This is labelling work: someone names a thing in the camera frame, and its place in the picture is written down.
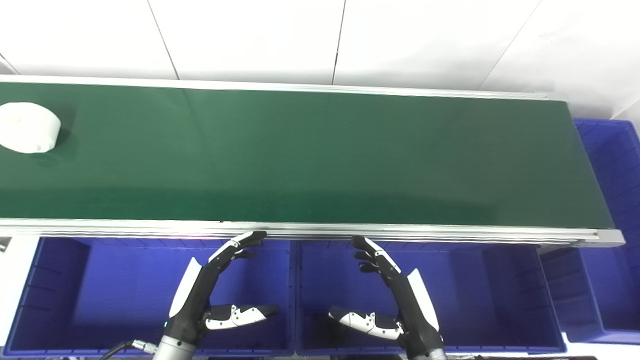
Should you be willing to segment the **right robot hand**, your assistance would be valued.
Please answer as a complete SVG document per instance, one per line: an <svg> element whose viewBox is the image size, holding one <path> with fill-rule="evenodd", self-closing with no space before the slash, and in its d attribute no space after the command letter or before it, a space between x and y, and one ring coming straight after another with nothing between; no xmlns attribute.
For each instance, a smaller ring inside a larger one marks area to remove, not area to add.
<svg viewBox="0 0 640 360"><path fill-rule="evenodd" d="M359 271L375 272L390 289L396 303L397 316L378 312L330 307L327 315L334 321L372 337L398 341L409 360L446 360L444 340L438 317L420 271L406 274L395 260L373 240L352 235L350 243L360 260Z"/></svg>

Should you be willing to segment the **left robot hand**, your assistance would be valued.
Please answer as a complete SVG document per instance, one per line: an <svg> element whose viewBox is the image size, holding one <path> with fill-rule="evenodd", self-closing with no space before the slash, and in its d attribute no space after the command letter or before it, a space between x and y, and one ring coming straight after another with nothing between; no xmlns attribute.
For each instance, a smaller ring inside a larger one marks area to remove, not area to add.
<svg viewBox="0 0 640 360"><path fill-rule="evenodd" d="M230 330L257 322L279 312L276 304L211 305L218 278L236 259L250 259L247 248L258 246L267 232L254 230L226 241L206 261L192 258L182 276L169 310L160 344L183 351L195 350L206 331Z"/></svg>

